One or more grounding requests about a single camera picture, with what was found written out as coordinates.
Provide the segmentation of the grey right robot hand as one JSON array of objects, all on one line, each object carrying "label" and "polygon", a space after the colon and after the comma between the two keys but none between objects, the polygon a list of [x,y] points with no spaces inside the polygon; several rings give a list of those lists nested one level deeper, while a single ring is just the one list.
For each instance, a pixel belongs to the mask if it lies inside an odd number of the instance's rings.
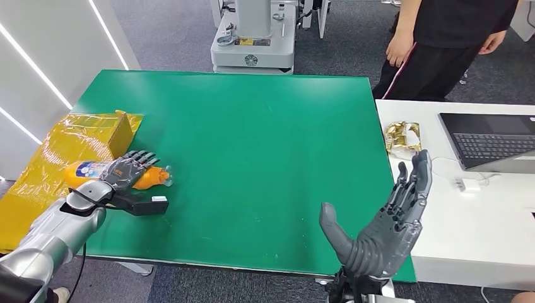
[{"label": "grey right robot hand", "polygon": [[414,248],[432,186],[432,159],[424,149],[411,161],[411,172],[399,163],[399,175],[386,203],[354,239],[338,224],[334,206],[321,205],[320,227],[348,274],[392,278]]}]

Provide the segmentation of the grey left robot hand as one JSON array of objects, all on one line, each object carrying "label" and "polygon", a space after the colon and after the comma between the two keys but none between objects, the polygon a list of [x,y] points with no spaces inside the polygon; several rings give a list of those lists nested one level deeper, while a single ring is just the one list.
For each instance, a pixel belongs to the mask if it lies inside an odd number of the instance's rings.
[{"label": "grey left robot hand", "polygon": [[111,162],[99,177],[99,181],[110,185],[114,191],[128,191],[142,175],[160,161],[154,152],[146,150],[129,151]]}]

